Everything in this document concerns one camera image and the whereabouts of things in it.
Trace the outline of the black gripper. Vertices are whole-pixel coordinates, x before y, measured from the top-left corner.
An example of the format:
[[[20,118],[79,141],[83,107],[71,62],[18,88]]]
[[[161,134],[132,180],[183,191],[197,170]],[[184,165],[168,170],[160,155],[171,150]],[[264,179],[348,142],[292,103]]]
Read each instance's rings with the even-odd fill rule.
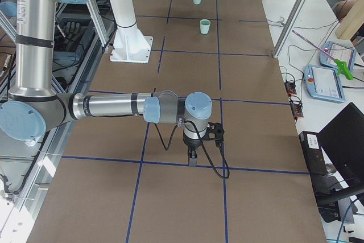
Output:
[[[202,145],[199,139],[192,139],[188,137],[185,133],[183,134],[183,142],[188,148],[188,166],[196,167],[197,165],[197,148]]]

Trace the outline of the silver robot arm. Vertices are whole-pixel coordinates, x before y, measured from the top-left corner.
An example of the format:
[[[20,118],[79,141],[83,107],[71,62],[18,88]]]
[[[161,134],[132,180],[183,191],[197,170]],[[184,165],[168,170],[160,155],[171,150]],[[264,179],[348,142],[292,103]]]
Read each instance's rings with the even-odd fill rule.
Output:
[[[27,141],[85,117],[142,116],[150,123],[183,127],[188,163],[195,166],[197,148],[212,130],[212,101],[205,93],[180,98],[169,90],[102,96],[52,90],[55,12],[60,1],[17,0],[16,80],[1,106],[1,129],[11,138]]]

